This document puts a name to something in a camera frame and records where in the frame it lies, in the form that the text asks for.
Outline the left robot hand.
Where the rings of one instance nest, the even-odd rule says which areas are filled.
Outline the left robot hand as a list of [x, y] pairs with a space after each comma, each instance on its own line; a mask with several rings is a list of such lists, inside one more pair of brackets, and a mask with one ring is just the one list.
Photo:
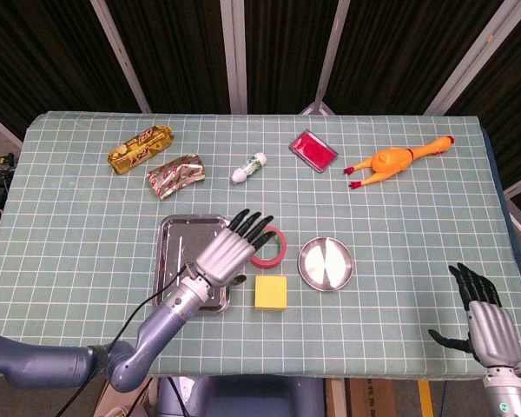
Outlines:
[[272, 237], [267, 226], [274, 217], [261, 218], [261, 212], [240, 211], [195, 258], [196, 275], [211, 287], [225, 287]]

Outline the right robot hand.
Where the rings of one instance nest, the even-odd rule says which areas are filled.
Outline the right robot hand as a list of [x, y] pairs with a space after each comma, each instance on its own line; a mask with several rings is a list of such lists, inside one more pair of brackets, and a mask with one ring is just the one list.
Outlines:
[[464, 340], [446, 338], [434, 329], [428, 331], [429, 335], [444, 348], [471, 354], [485, 368], [518, 367], [521, 342], [495, 285], [461, 262], [448, 269], [458, 284], [468, 336]]

